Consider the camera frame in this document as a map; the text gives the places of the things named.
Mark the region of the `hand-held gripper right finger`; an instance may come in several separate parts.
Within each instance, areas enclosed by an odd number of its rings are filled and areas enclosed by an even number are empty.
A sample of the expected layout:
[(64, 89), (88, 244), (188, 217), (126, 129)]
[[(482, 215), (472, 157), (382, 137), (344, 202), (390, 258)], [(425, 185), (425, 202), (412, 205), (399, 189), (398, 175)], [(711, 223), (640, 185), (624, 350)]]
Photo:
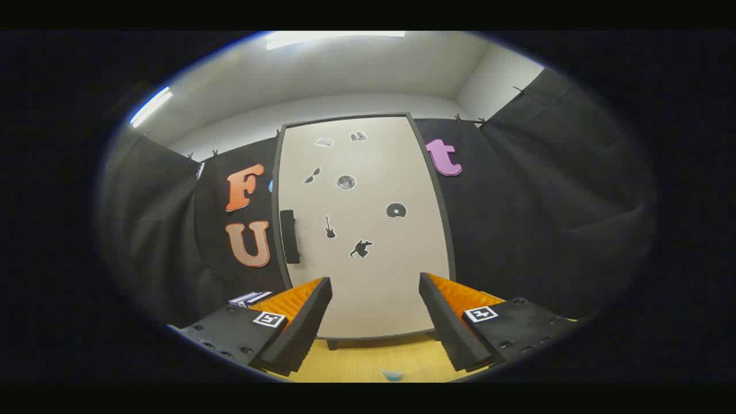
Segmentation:
[(577, 327), (526, 298), (504, 300), (431, 273), (420, 273), (419, 293), (456, 370), (508, 365)]

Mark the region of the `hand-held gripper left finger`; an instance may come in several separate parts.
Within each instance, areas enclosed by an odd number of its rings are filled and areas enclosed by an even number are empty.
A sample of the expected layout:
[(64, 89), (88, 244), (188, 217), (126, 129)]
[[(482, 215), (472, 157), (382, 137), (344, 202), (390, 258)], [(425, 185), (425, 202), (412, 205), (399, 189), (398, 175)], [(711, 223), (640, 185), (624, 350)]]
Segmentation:
[(229, 364), (290, 375), (310, 352), (332, 298), (331, 280), (321, 277), (250, 308), (226, 304), (172, 330)]

